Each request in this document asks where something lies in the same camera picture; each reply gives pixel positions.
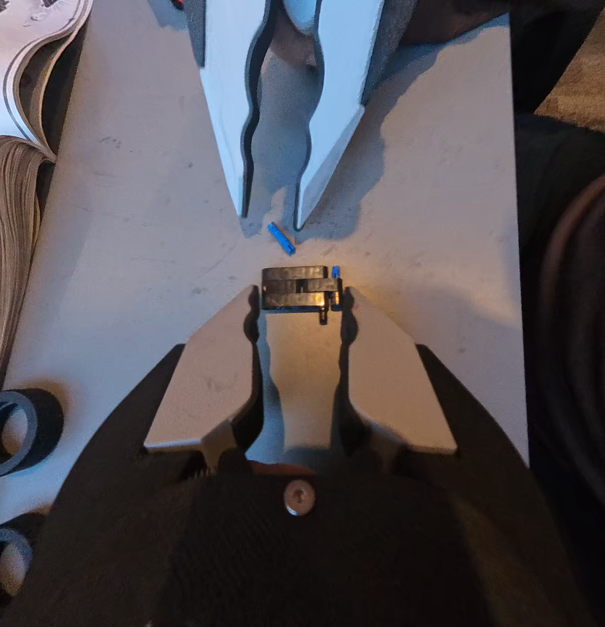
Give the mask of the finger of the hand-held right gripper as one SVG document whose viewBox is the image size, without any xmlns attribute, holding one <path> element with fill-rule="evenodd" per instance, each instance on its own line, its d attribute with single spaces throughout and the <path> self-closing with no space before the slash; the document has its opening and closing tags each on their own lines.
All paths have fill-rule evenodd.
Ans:
<svg viewBox="0 0 605 627">
<path fill-rule="evenodd" d="M 272 35 L 272 1 L 205 1 L 204 96 L 236 214 L 248 215 L 259 121 L 259 73 Z"/>
<path fill-rule="evenodd" d="M 294 228 L 301 231 L 321 200 L 361 117 L 363 93 L 385 1 L 317 1 L 313 36 L 322 87 L 309 120 Z"/>
</svg>

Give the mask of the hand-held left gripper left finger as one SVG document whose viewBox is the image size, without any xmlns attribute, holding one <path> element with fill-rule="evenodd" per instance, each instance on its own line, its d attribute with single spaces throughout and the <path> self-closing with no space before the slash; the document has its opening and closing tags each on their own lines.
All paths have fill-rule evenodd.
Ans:
<svg viewBox="0 0 605 627">
<path fill-rule="evenodd" d="M 259 288 L 244 288 L 185 343 L 144 440 L 149 453 L 199 452 L 215 468 L 264 426 Z"/>
</svg>

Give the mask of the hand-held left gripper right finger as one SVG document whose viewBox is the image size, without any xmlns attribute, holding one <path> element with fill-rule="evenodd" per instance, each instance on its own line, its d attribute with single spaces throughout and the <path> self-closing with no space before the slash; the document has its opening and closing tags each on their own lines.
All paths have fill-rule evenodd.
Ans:
<svg viewBox="0 0 605 627">
<path fill-rule="evenodd" d="M 415 341 L 355 287 L 343 294 L 340 338 L 338 432 L 348 466 L 391 472 L 404 455 L 456 458 Z"/>
</svg>

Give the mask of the black toy brick assembly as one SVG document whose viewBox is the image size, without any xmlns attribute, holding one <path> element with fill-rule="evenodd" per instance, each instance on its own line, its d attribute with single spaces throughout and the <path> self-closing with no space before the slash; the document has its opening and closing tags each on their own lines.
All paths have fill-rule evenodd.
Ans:
<svg viewBox="0 0 605 627">
<path fill-rule="evenodd" d="M 330 311 L 343 308 L 342 279 L 331 278 L 322 265 L 264 268 L 261 273 L 261 308 L 268 312 L 316 312 L 328 322 Z"/>
</svg>

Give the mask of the white desk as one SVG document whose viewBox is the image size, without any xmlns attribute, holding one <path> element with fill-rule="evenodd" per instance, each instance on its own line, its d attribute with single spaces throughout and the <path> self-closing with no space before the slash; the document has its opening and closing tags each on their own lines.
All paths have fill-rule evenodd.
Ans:
<svg viewBox="0 0 605 627">
<path fill-rule="evenodd" d="M 528 460 L 506 18 L 401 51 L 298 233 L 314 76 L 267 57 L 239 221 L 181 24 L 154 2 L 93 7 L 4 383 L 52 391 L 66 422 L 43 463 L 0 478 L 0 524 L 48 506 L 150 369 L 264 267 L 286 263 L 340 266 Z"/>
</svg>

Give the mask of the black toy tyre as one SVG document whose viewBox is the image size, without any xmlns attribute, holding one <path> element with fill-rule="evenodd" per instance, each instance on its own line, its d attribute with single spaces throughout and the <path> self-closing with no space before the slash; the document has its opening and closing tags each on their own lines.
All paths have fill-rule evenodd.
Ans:
<svg viewBox="0 0 605 627">
<path fill-rule="evenodd" d="M 0 610 L 21 589 L 31 563 L 32 548 L 18 530 L 0 528 Z"/>
<path fill-rule="evenodd" d="M 18 449 L 10 453 L 2 439 L 15 412 L 25 417 L 25 433 Z M 64 413 L 57 398 L 44 389 L 11 389 L 0 392 L 0 478 L 27 470 L 44 461 L 60 441 Z"/>
</svg>

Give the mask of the open instruction book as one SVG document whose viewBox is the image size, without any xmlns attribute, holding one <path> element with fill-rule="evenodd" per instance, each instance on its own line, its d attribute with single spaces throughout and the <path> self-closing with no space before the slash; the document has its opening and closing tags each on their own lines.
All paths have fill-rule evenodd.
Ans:
<svg viewBox="0 0 605 627">
<path fill-rule="evenodd" d="M 57 159 L 42 106 L 56 63 L 92 7 L 92 1 L 0 1 L 0 387 L 39 235 L 39 169 Z"/>
</svg>

